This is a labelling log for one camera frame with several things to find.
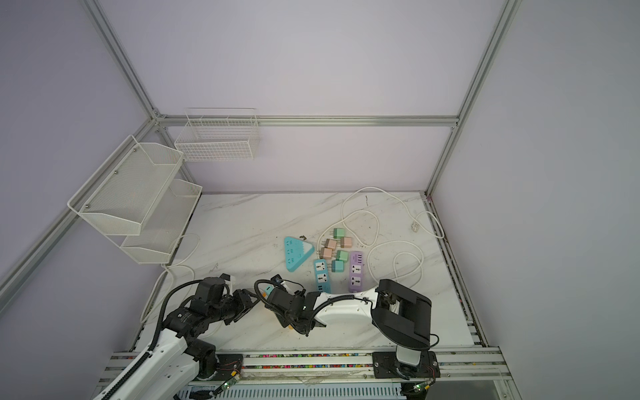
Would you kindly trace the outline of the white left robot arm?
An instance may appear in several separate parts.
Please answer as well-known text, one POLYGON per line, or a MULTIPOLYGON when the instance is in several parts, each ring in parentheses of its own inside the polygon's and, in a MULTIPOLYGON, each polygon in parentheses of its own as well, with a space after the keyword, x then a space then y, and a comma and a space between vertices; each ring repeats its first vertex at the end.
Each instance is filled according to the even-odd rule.
POLYGON ((258 304, 247 289, 230 289, 230 276, 182 283, 164 297, 149 345, 96 399, 142 399, 151 393, 171 398, 195 378, 230 370, 216 346, 201 339, 214 323, 238 322, 258 304))

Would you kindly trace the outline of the blue rectangular power strip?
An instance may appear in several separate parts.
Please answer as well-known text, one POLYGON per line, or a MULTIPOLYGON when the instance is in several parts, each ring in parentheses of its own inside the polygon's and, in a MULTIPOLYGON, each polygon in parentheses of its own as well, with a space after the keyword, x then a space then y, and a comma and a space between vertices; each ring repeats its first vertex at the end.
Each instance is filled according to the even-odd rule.
POLYGON ((316 286, 321 293, 331 293, 331 285, 328 276, 328 266, 324 259, 313 262, 316 286))

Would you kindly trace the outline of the teal triangular power strip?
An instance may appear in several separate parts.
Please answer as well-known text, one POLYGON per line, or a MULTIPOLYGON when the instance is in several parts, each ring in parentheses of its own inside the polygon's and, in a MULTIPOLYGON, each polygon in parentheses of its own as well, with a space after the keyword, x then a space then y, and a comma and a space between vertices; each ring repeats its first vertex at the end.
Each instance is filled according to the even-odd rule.
POLYGON ((285 266, 289 272, 297 270, 315 251, 311 243, 298 238, 286 237, 283 243, 285 266))

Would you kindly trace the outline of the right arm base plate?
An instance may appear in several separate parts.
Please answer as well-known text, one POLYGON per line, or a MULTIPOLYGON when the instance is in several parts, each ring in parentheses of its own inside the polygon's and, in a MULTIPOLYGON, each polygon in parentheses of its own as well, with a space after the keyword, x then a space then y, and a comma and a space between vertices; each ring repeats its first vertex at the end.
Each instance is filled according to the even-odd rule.
POLYGON ((375 378, 414 380, 441 377, 435 352, 398 348, 394 352, 374 352, 372 359, 375 378))

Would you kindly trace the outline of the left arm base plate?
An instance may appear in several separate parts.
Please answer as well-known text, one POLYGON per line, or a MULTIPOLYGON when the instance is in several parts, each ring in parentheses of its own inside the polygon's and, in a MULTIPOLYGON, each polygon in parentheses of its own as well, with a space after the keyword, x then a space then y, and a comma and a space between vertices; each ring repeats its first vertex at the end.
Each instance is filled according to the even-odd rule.
POLYGON ((240 353, 219 354, 206 356, 199 362, 197 380, 222 382, 233 375, 240 374, 244 356, 240 353))

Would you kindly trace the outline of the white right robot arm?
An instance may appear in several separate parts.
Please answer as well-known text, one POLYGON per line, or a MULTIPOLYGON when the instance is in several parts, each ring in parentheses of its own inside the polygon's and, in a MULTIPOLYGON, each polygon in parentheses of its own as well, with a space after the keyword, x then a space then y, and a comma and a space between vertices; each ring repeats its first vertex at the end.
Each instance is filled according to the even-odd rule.
POLYGON ((376 288, 349 294, 290 293, 283 281, 256 282, 254 289, 268 284, 271 290, 259 296, 265 308, 283 327, 308 336, 316 328, 348 326, 367 321, 396 346, 393 352, 376 352, 373 364, 378 378, 432 378, 441 376, 432 348, 439 336, 432 332, 432 301, 390 279, 376 288))

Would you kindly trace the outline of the purple power strip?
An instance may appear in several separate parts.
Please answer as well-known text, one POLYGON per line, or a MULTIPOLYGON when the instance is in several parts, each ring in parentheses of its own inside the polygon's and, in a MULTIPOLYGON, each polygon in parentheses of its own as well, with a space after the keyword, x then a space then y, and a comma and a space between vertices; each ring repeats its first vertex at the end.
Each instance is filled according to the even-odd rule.
POLYGON ((349 254, 349 286, 350 293, 363 291, 364 282, 364 255, 361 251, 353 251, 349 254))

